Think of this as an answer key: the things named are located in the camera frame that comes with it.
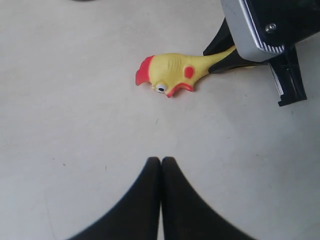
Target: red wing spot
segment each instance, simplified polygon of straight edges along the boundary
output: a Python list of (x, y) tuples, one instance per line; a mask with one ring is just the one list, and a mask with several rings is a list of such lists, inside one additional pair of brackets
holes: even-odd
[(195, 73), (195, 70), (192, 66), (187, 66), (185, 69), (184, 69), (184, 76), (187, 78), (187, 79), (190, 79), (193, 77)]

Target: black plastic part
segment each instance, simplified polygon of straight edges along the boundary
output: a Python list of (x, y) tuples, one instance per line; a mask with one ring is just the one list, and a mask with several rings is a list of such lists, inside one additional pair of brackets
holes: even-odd
[(234, 50), (226, 58), (217, 62), (215, 65), (211, 66), (209, 68), (209, 73), (220, 74), (231, 69), (260, 66), (260, 65), (267, 65), (267, 64), (268, 64), (267, 62), (255, 62), (255, 61), (245, 60), (239, 55), (237, 50)]
[(307, 99), (295, 46), (288, 47), (285, 53), (270, 59), (269, 65), (283, 92), (278, 102), (280, 107)]
[(70, 240), (156, 240), (161, 163), (149, 158), (125, 196), (100, 220)]
[(196, 193), (176, 160), (162, 161), (165, 240), (253, 240), (213, 211)]
[[(222, 25), (209, 44), (209, 46), (203, 51), (204, 56), (218, 54), (224, 52), (234, 46), (234, 40), (231, 36), (229, 26), (227, 24), (226, 19), (223, 20)], [(209, 68), (210, 74), (219, 74), (231, 69), (243, 68), (243, 67), (252, 67), (258, 65), (266, 65), (266, 62), (254, 62), (248, 61), (240, 57), (238, 51), (233, 51), (229, 56), (219, 61), (215, 65)]]
[(208, 56), (218, 54), (228, 50), (234, 45), (235, 43), (231, 36), (229, 26), (226, 19), (224, 19), (218, 33), (209, 46), (203, 51), (203, 55)]

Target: yellow rubber chicken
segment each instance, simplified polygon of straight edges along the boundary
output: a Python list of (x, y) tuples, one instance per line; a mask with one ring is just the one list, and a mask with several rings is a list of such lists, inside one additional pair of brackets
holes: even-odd
[(179, 89), (194, 91), (195, 83), (209, 74), (209, 68), (226, 58), (236, 48), (209, 56), (167, 53), (147, 57), (135, 75), (135, 84), (151, 83), (158, 93), (172, 97)]

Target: white surface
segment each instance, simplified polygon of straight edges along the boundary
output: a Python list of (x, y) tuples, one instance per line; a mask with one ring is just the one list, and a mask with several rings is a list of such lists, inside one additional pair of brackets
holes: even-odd
[(319, 35), (298, 46), (304, 102), (278, 107), (267, 67), (172, 99), (135, 86), (145, 57), (200, 55), (222, 19), (218, 0), (1, 0), (0, 239), (72, 236), (167, 155), (252, 236), (317, 239)]

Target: silver metal housing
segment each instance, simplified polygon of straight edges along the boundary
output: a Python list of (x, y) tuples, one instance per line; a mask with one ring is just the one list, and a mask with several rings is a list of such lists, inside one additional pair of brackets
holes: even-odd
[(226, 22), (239, 55), (253, 62), (264, 62), (282, 54), (284, 45), (271, 46), (263, 42), (246, 0), (221, 0)]

